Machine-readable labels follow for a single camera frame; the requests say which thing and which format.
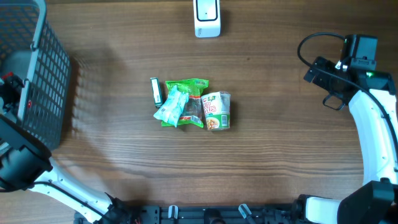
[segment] white packet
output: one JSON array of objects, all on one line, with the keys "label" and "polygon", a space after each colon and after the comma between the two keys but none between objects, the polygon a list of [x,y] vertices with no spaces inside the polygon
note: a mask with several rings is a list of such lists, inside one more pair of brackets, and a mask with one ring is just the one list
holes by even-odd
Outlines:
[{"label": "white packet", "polygon": [[189,100],[188,93],[177,90],[175,85],[170,91],[166,102],[154,114],[154,118],[167,122],[177,127],[178,120],[184,110],[185,104]]}]

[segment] plastic bag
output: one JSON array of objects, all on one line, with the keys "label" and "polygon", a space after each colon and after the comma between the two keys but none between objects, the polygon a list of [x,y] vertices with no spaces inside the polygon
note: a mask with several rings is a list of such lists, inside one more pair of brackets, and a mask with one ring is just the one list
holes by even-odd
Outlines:
[{"label": "plastic bag", "polygon": [[188,102],[188,97],[188,93],[182,93],[177,90],[177,86],[174,86],[166,102],[154,114],[154,118],[177,127],[178,119],[182,114],[185,104]]},{"label": "plastic bag", "polygon": [[[203,90],[209,86],[209,81],[191,78],[188,80],[166,81],[166,86],[169,90],[177,86],[179,91],[189,94],[188,103],[185,105],[177,125],[194,124],[203,128],[203,122],[201,120],[203,108],[201,106],[200,95],[203,93]],[[162,126],[171,126],[171,124],[162,122]]]}]

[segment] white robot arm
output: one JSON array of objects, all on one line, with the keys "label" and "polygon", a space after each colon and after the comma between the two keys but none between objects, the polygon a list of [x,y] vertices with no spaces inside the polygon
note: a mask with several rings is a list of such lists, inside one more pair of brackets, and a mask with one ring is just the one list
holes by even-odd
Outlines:
[{"label": "white robot arm", "polygon": [[[397,132],[396,97],[388,91],[370,90],[389,113]],[[388,178],[397,184],[397,156],[386,120],[377,105],[367,94],[358,91],[349,102],[349,111],[358,129],[361,143],[364,179],[370,181]],[[305,217],[308,221],[321,224],[337,224],[340,200],[309,197],[306,202]]]},{"label": "white robot arm", "polygon": [[98,221],[108,212],[111,199],[104,193],[93,190],[65,172],[50,158],[53,169],[40,175],[29,190],[50,196],[82,214],[90,223]]}]

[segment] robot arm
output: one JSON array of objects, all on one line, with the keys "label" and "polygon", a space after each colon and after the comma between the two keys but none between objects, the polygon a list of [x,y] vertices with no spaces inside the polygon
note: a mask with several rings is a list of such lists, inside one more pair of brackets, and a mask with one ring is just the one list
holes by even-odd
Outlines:
[{"label": "robot arm", "polygon": [[[388,91],[370,90],[370,92],[385,107],[397,131],[396,97],[390,95]],[[391,184],[397,184],[396,152],[388,125],[382,118],[379,108],[362,91],[358,91],[348,105],[361,143],[363,185],[371,181],[379,182],[381,179],[389,179]],[[340,224],[341,222],[338,222],[340,204],[340,200],[308,197],[305,203],[305,218],[314,223]]]},{"label": "robot arm", "polygon": [[50,158],[50,163],[52,170],[40,175],[35,180],[36,184],[29,190],[50,196],[68,205],[82,214],[90,223],[100,220],[108,212],[112,201],[105,193],[93,190],[76,180],[54,159]]},{"label": "robot arm", "polygon": [[318,35],[308,36],[298,47],[298,57],[310,67],[304,79],[327,90],[325,106],[331,97],[349,106],[358,130],[364,164],[363,187],[343,201],[301,195],[301,218],[322,224],[379,223],[397,202],[397,115],[395,86],[391,75],[374,71],[377,38],[348,35],[335,65],[318,57],[311,65],[301,57],[302,44]]},{"label": "robot arm", "polygon": [[[388,91],[370,90],[389,113],[397,132],[396,97]],[[382,178],[397,183],[397,155],[391,132],[380,109],[370,97],[358,91],[349,102],[349,111],[353,115],[361,143],[364,179],[363,185]]]}]

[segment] snack package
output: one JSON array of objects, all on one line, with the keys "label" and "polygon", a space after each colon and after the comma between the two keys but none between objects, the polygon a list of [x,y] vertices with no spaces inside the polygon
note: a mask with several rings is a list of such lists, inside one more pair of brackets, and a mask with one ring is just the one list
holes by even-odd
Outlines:
[{"label": "snack package", "polygon": [[166,102],[154,114],[154,118],[177,127],[178,119],[182,114],[185,104],[188,102],[188,98],[188,93],[182,93],[177,90],[177,86],[174,86],[172,91],[170,91]]},{"label": "snack package", "polygon": [[[203,116],[203,109],[201,106],[200,95],[203,90],[209,86],[208,80],[198,78],[191,78],[188,80],[166,81],[166,86],[170,90],[177,86],[179,91],[189,94],[189,101],[185,105],[184,111],[181,114],[177,125],[194,124],[203,128],[201,117]],[[162,126],[171,126],[166,122],[162,122]]]},{"label": "snack package", "polygon": [[231,95],[225,91],[210,93],[201,98],[205,110],[207,130],[219,131],[230,126]]}]

